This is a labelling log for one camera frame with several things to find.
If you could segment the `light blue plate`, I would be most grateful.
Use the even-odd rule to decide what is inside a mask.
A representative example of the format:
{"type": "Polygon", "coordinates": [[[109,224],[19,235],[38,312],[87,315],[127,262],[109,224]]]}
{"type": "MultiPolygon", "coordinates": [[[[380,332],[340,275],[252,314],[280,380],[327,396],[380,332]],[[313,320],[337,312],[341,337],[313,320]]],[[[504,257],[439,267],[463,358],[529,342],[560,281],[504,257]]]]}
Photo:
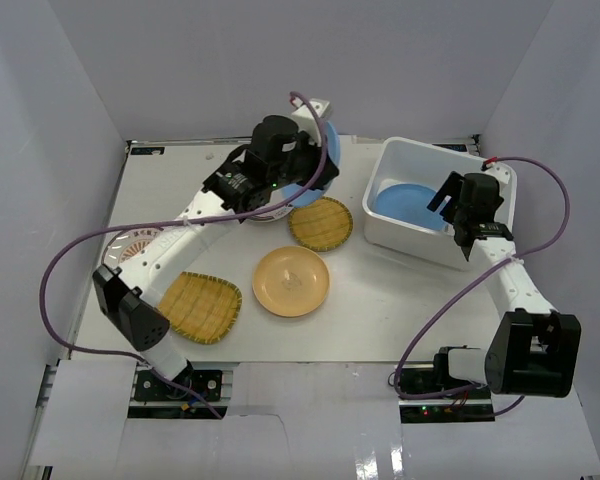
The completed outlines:
{"type": "MultiPolygon", "coordinates": [[[[341,147],[339,135],[330,121],[326,122],[326,137],[328,147],[328,162],[327,165],[332,164],[335,167],[339,167],[341,157],[341,147]]],[[[294,208],[306,207],[318,199],[322,198],[331,186],[332,181],[326,184],[323,189],[306,190],[302,195],[298,196],[288,205],[294,208]]],[[[281,192],[284,199],[288,199],[293,196],[297,191],[301,189],[298,184],[291,184],[282,188],[281,192]]]]}

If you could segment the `white bowl patterned rim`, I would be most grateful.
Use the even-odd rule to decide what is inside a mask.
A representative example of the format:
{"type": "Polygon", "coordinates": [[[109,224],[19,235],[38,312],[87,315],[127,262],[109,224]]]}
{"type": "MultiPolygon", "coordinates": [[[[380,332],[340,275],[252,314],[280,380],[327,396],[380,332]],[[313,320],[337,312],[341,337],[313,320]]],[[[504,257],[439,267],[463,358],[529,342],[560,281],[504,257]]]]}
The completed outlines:
{"type": "Polygon", "coordinates": [[[271,223],[289,215],[294,207],[290,204],[275,204],[260,207],[252,212],[246,220],[251,223],[271,223]]]}

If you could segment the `tan bear plate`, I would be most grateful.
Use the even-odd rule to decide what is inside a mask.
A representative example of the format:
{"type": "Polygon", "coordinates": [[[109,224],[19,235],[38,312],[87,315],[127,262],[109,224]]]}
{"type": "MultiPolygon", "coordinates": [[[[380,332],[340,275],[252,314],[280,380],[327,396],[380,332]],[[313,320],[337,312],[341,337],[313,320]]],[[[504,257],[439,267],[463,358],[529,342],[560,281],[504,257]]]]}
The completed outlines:
{"type": "Polygon", "coordinates": [[[256,265],[252,290],[259,304],[283,318],[317,310],[329,294],[331,278],[325,261],[301,246],[272,250],[256,265]]]}

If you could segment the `fan-shaped bamboo tray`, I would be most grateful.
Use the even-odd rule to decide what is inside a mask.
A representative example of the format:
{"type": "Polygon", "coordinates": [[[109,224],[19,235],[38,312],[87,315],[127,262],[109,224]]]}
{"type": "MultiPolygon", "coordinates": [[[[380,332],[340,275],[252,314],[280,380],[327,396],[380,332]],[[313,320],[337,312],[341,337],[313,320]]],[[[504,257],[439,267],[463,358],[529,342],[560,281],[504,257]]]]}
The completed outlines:
{"type": "Polygon", "coordinates": [[[223,340],[234,327],[242,293],[233,283],[210,275],[182,272],[169,286],[157,309],[171,329],[198,344],[223,340]]]}

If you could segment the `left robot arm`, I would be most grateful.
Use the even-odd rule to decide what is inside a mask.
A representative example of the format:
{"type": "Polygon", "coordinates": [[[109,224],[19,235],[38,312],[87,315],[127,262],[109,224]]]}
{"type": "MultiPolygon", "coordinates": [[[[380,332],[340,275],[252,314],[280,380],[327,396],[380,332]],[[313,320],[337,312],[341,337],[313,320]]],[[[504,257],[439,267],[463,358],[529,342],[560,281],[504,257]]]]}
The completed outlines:
{"type": "Polygon", "coordinates": [[[140,358],[158,373],[157,387],[179,399],[192,367],[169,332],[158,305],[176,278],[216,240],[259,214],[274,191],[303,205],[320,198],[339,174],[340,142],[328,121],[306,108],[269,115],[248,143],[232,150],[207,177],[175,225],[161,228],[144,251],[117,267],[99,266],[93,284],[101,312],[140,358]]]}

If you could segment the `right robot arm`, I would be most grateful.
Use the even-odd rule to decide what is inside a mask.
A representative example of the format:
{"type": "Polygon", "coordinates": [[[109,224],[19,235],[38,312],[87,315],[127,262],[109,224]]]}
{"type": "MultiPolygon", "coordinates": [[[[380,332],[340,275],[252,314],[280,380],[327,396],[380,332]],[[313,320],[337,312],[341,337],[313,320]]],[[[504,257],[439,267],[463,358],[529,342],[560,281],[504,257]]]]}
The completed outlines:
{"type": "Polygon", "coordinates": [[[558,312],[536,288],[511,232],[495,219],[503,201],[496,178],[453,172],[428,205],[453,227],[465,259],[491,272],[485,286],[501,317],[488,348],[441,349],[447,364],[433,371],[431,384],[446,399],[468,382],[495,394],[563,398],[571,390],[580,322],[558,312]]]}

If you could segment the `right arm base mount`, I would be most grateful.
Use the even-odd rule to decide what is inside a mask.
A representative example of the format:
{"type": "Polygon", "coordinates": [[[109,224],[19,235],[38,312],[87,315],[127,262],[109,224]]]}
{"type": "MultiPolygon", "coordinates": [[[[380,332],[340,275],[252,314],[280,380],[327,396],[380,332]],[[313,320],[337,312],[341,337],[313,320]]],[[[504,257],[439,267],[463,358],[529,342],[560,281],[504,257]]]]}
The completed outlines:
{"type": "MultiPolygon", "coordinates": [[[[431,362],[407,365],[400,376],[401,391],[412,395],[439,393],[467,385],[469,382],[443,378],[431,362]]],[[[399,413],[402,425],[495,421],[491,392],[486,387],[433,399],[400,400],[399,413]]]]}

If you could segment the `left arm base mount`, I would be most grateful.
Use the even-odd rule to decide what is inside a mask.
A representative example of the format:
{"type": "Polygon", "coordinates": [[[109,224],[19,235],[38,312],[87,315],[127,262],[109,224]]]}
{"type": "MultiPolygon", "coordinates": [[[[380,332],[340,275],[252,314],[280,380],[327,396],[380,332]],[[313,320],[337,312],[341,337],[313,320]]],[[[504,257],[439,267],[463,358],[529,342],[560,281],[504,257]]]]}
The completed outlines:
{"type": "Polygon", "coordinates": [[[225,373],[219,369],[195,369],[177,379],[165,381],[152,370],[138,370],[134,380],[131,399],[142,407],[184,406],[185,412],[208,413],[200,401],[204,399],[213,407],[227,403],[230,384],[225,373]]]}

